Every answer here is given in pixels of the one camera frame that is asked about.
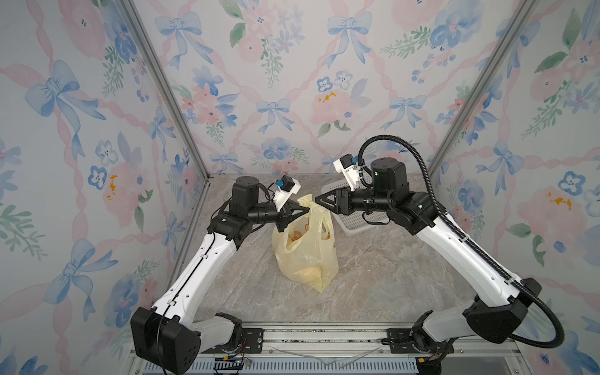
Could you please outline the yellow plastic bag orange print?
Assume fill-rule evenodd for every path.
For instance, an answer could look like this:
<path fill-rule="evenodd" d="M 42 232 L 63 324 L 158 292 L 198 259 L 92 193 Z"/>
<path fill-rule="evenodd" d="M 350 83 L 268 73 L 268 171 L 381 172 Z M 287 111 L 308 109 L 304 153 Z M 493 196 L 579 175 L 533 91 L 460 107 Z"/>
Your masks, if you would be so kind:
<path fill-rule="evenodd" d="M 298 200 L 309 210 L 284 231 L 272 233 L 272 247 L 281 273 L 321 293 L 339 271 L 331 213 L 311 194 Z"/>

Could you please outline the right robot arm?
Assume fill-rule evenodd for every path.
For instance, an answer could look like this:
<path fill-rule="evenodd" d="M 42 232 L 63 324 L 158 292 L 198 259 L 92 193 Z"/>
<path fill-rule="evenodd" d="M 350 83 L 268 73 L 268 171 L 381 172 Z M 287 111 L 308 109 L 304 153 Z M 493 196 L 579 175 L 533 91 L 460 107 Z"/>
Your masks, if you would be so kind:
<path fill-rule="evenodd" d="M 470 336 L 501 344 L 523 323 L 532 301 L 511 284 L 519 278 L 504 278 L 506 269 L 493 267 L 476 254 L 467 244 L 469 237 L 460 237 L 452 230 L 455 221 L 448 214 L 438 214 L 441 206 L 434 204 L 427 192 L 411 191 L 402 162 L 375 160 L 371 187 L 361 183 L 359 168 L 350 154 L 334 161 L 334 168 L 344 175 L 347 186 L 318 196 L 316 203 L 339 216 L 385 213 L 392 223 L 436 250 L 476 292 L 472 303 L 425 312 L 411 331 L 398 339 L 399 344 L 411 344 L 421 353 Z"/>

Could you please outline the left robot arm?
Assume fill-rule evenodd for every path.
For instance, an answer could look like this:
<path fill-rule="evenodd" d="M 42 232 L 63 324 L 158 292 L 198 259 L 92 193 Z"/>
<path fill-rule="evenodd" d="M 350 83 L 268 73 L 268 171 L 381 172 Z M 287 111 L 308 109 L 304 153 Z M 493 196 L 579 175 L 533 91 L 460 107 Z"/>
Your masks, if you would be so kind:
<path fill-rule="evenodd" d="M 220 349 L 239 353 L 244 344 L 242 322 L 226 313 L 194 322 L 195 314 L 218 273 L 250 234 L 273 223 L 283 231 L 309 212 L 292 199 L 301 184 L 282 176 L 270 190 L 259 179 L 236 179 L 231 197 L 213 214 L 207 233 L 190 263 L 150 308 L 131 317 L 136 355 L 164 373 L 184 374 L 200 353 Z"/>

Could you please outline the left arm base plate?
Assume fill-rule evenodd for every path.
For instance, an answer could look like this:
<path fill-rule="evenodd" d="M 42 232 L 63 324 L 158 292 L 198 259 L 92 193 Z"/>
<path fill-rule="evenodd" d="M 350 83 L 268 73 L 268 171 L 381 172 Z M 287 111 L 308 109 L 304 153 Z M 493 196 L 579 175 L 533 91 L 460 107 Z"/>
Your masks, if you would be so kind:
<path fill-rule="evenodd" d="M 263 341 L 264 329 L 262 328 L 235 329 L 228 343 L 209 348 L 202 354 L 260 354 L 263 350 Z"/>

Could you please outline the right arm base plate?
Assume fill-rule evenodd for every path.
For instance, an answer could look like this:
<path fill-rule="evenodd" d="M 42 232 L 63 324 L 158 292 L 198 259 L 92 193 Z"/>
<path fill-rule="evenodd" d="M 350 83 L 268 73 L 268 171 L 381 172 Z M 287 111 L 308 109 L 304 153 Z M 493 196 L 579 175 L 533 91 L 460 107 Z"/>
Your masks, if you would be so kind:
<path fill-rule="evenodd" d="M 414 334 L 410 328 L 389 328 L 381 344 L 388 346 L 392 354 L 417 354 L 424 356 L 440 356 L 443 353 L 454 353 L 454 346 L 449 342 L 433 342 L 424 334 Z"/>

